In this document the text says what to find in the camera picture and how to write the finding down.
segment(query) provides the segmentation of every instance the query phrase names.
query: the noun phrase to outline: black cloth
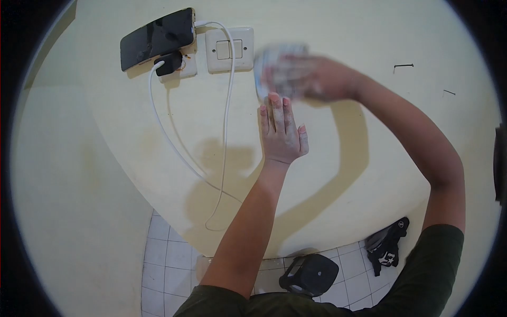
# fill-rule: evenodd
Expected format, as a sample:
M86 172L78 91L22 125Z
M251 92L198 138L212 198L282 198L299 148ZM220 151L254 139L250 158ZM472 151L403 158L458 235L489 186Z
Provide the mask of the black cloth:
M304 295L267 293L249 300L215 286L196 286L174 316L439 316L451 296L464 236L451 225L426 228L387 295L352 312Z
M407 217L401 218L389 226L387 234L380 244L374 249L367 248L368 260L372 263L375 276L380 275L382 265L386 267L398 266L400 260L398 257L398 242L401 237L407 235L409 223L410 221Z

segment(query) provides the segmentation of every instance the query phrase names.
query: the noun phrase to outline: phone screen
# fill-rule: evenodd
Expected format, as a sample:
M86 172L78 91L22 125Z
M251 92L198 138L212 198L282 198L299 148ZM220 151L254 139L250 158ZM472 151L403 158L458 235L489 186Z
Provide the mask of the phone screen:
M122 71L194 42L194 9L186 8L138 28L120 41Z

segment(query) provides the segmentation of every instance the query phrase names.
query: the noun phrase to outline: white tile floor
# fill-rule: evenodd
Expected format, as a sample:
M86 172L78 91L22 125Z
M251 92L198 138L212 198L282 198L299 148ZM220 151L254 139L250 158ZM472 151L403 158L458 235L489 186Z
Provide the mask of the white tile floor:
M394 267L382 267L375 277L364 242L320 252L340 268L331 288L316 302L359 310L372 307L387 294L397 278ZM197 286L195 263L200 254L153 210L142 271L142 317L170 317ZM294 257L264 260L252 294L285 292L278 285Z

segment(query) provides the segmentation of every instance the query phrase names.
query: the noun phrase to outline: power outlet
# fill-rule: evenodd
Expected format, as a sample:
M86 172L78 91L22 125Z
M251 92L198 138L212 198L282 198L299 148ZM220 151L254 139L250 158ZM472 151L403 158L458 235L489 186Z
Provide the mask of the power outlet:
M161 83L197 75L197 62L195 59L196 45L181 50L182 65L175 72L159 77Z

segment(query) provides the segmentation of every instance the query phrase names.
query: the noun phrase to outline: dark green t-shirt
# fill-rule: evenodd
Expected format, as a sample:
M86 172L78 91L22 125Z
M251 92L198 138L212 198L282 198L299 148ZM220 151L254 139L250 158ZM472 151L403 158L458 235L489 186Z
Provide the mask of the dark green t-shirt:
M224 288L196 286L174 316L439 316L451 296L463 240L454 226L426 228L389 293L372 308L352 312L292 293L247 300Z

